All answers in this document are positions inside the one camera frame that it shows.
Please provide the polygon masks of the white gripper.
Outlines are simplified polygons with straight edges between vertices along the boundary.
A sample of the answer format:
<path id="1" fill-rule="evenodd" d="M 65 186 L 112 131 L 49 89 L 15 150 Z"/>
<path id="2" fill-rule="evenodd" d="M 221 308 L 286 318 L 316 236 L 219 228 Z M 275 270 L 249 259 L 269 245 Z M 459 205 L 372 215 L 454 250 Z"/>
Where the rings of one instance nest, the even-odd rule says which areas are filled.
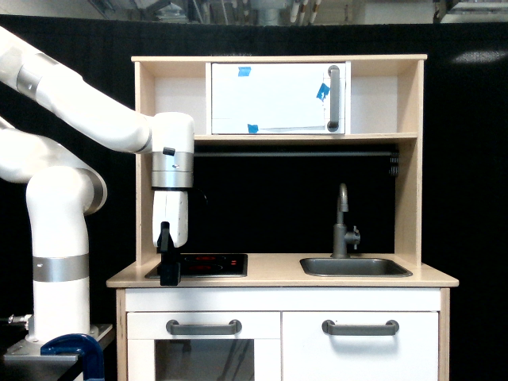
<path id="1" fill-rule="evenodd" d="M 152 240 L 161 255 L 157 274 L 161 286 L 178 286 L 181 279 L 180 248 L 188 239 L 186 191 L 155 190 L 152 208 Z"/>

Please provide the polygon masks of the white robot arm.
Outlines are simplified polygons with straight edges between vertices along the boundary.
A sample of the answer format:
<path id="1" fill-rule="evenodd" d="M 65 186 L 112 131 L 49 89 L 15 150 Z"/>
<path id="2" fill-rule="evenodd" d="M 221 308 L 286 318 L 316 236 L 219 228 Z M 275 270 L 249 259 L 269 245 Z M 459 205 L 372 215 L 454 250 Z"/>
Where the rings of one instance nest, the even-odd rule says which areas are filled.
<path id="1" fill-rule="evenodd" d="M 152 157 L 153 244 L 176 265 L 188 238 L 194 121 L 188 114 L 140 114 L 87 84 L 81 75 L 1 31 L 1 81 L 75 130 L 118 152 Z M 107 187 L 93 168 L 47 137 L 1 124 L 1 177 L 26 186 L 32 236 L 31 341 L 90 332 L 87 215 Z"/>

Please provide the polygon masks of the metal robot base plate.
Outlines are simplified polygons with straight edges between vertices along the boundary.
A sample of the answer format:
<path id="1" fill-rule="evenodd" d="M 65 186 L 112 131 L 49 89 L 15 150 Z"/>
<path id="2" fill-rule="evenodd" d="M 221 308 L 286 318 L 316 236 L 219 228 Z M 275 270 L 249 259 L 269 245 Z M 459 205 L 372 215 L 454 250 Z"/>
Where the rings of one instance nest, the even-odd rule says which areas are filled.
<path id="1" fill-rule="evenodd" d="M 92 325 L 87 335 L 92 336 L 104 350 L 114 340 L 115 330 L 111 324 Z M 43 344 L 33 338 L 24 338 L 7 349 L 4 359 L 8 362 L 45 363 L 76 363 L 81 360 L 77 355 L 42 356 L 40 348 Z"/>

